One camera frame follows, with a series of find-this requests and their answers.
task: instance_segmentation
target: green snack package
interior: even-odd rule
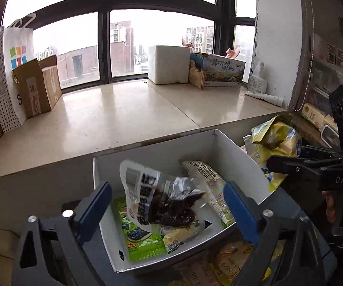
[[[119,214],[130,261],[146,259],[166,252],[160,234],[145,231],[129,220],[126,213],[125,197],[115,199],[114,205]]]

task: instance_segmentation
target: window frame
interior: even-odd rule
[[[7,0],[0,0],[0,29]],[[236,0],[64,0],[51,4],[35,13],[37,17],[28,28],[38,29],[48,24],[79,15],[98,13],[98,63],[100,79],[62,89],[63,93],[124,80],[147,78],[147,73],[112,77],[110,61],[110,12],[118,9],[152,9],[182,13],[214,22],[211,51],[226,55],[234,45],[235,26],[255,26],[256,19],[236,17]]]

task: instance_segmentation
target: beige countertop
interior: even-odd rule
[[[138,80],[65,94],[51,112],[1,137],[0,176],[282,111],[244,92]]]

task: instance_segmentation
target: plastic bag of dark food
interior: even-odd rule
[[[120,177],[129,218],[143,230],[152,232],[152,224],[189,227],[193,223],[192,206],[204,195],[193,179],[166,175],[131,160],[121,162]]]

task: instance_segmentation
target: white box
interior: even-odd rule
[[[156,85],[182,83],[189,80],[190,47],[150,46],[149,79]]]
[[[209,130],[96,157],[93,161],[95,188],[100,181],[108,181],[113,189],[113,198],[124,196],[124,188],[119,176],[119,165],[124,159],[131,159],[167,174],[178,176],[187,175],[180,164],[181,161],[203,160],[225,181],[235,181],[243,192],[248,197],[255,199],[258,204],[271,194],[268,190],[268,179],[260,167],[219,130]],[[113,270],[116,272],[130,270],[142,272],[169,266],[207,248],[237,228],[236,224],[233,224],[223,230],[219,216],[208,205],[204,206],[199,214],[212,223],[200,236],[183,244],[170,255],[161,254],[130,262],[124,236],[120,229],[121,224],[115,220],[115,214],[110,205],[101,219],[100,230]],[[119,250],[124,253],[124,260],[121,260]]]

